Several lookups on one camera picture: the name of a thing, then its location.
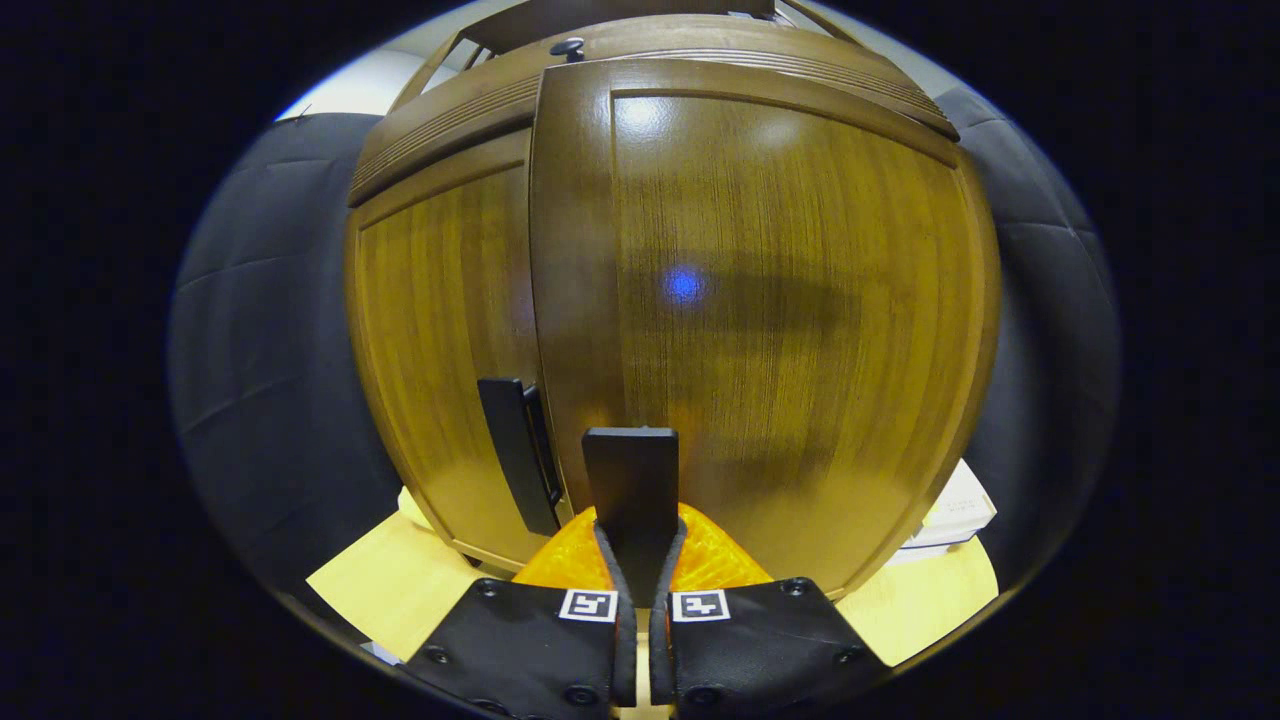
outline black leather chair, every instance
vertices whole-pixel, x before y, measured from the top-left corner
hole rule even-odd
[[[982,176],[1004,296],[991,387],[964,457],[997,515],[982,532],[1001,591],[1079,520],[1120,400],[1120,319],[1097,229],[1053,163],[973,88],[934,101]]]
[[[195,487],[274,592],[365,642],[306,578],[396,510],[401,482],[356,375],[347,191],[378,115],[273,124],[196,225],[169,320],[169,388]]]

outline orange mesh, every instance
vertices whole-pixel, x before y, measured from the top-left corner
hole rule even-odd
[[[672,592],[737,588],[773,579],[707,515],[681,502],[680,518],[689,534],[676,559]]]
[[[511,580],[544,588],[613,589],[609,568],[595,543],[595,507],[566,523]]]
[[[710,518],[684,502],[678,512],[689,534],[676,560],[672,591],[736,588],[772,580]],[[595,507],[588,507],[561,528],[512,580],[547,588],[613,589],[595,542]]]

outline wooden door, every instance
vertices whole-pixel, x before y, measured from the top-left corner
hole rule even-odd
[[[518,570],[530,533],[489,436],[476,379],[538,380],[529,278],[530,131],[452,155],[351,218],[347,310],[383,441],[435,530]]]
[[[890,110],[689,60],[549,68],[531,252],[575,509],[594,425],[680,433],[681,500],[774,577],[861,583],[989,377],[998,258],[963,151]]]

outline screw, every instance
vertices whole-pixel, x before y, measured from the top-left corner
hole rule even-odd
[[[428,647],[426,659],[438,665],[449,664],[449,653],[444,652],[443,647],[436,647],[436,646]]]
[[[483,707],[483,708],[488,710],[489,712],[497,712],[498,715],[507,715],[508,717],[511,716],[511,712],[507,712],[506,707],[503,707],[500,703],[497,703],[497,702],[494,702],[492,700],[472,700],[471,705]]]
[[[696,705],[699,707],[707,707],[719,702],[721,692],[716,688],[694,688],[685,694],[685,700],[689,705]]]
[[[791,578],[790,580],[783,580],[782,592],[790,594],[791,597],[800,597],[801,594],[809,592],[809,579]]]
[[[600,696],[595,694],[595,691],[585,685],[570,685],[564,691],[564,700],[568,701],[570,705],[586,707],[600,702]]]
[[[845,650],[836,653],[836,665],[849,665],[854,660],[858,660],[858,657],[861,656],[861,653],[863,653],[861,647],[856,646],[846,647]]]

